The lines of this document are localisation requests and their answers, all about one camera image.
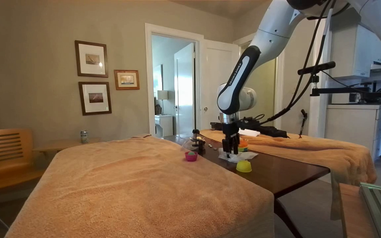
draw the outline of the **range hood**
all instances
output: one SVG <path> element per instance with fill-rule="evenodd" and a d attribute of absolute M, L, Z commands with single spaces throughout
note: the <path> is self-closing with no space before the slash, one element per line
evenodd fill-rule
<path fill-rule="evenodd" d="M 381 63 L 373 61 L 373 63 L 371 64 L 370 72 L 381 73 Z"/>

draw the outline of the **yellow cup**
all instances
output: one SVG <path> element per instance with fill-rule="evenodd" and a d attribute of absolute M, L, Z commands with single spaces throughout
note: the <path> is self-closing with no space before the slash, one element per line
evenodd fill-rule
<path fill-rule="evenodd" d="M 249 161 L 239 161 L 236 165 L 236 170 L 242 173 L 249 173 L 252 171 L 251 163 Z"/>

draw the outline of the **framed picture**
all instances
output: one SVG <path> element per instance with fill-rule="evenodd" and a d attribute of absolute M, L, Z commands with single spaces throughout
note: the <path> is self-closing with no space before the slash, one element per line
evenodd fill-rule
<path fill-rule="evenodd" d="M 108 82 L 79 82 L 79 92 L 84 116 L 111 113 Z"/>
<path fill-rule="evenodd" d="M 154 67 L 152 75 L 154 78 L 154 96 L 156 96 L 158 90 L 163 90 L 163 65 Z"/>
<path fill-rule="evenodd" d="M 115 70 L 115 89 L 139 89 L 139 74 L 137 70 Z"/>
<path fill-rule="evenodd" d="M 107 45 L 74 41 L 78 76 L 108 77 Z"/>

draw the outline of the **pink cup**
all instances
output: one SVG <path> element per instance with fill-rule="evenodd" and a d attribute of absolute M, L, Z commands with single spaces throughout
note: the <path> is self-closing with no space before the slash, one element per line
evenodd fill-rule
<path fill-rule="evenodd" d="M 188 155 L 191 151 L 185 152 L 186 161 L 193 162 L 196 161 L 196 158 L 198 158 L 198 153 L 194 152 L 195 155 Z"/>

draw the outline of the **white dresser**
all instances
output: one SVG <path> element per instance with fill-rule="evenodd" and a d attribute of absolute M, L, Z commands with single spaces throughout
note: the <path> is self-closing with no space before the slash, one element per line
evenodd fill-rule
<path fill-rule="evenodd" d="M 173 135 L 172 115 L 155 115 L 155 134 L 157 137 Z"/>
<path fill-rule="evenodd" d="M 373 160 L 381 156 L 381 104 L 330 104 L 325 137 L 363 145 Z"/>

